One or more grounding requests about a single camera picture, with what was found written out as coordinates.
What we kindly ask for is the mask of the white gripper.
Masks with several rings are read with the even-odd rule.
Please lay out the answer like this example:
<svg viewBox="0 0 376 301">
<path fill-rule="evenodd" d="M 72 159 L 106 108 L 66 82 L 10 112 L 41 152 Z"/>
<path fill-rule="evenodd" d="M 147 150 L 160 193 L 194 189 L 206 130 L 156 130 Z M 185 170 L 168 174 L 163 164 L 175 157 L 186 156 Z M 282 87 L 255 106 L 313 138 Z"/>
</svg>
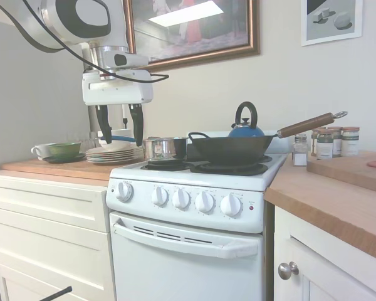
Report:
<svg viewBox="0 0 376 301">
<path fill-rule="evenodd" d="M 138 147 L 142 145 L 144 136 L 144 113 L 142 103 L 153 100 L 151 83 L 137 83 L 121 79 L 102 80 L 99 72 L 83 74 L 83 101 L 86 105 L 96 105 L 98 124 L 102 137 L 107 144 L 112 143 L 112 128 L 108 122 L 107 105 L 127 104 L 133 122 L 133 134 Z"/>
</svg>

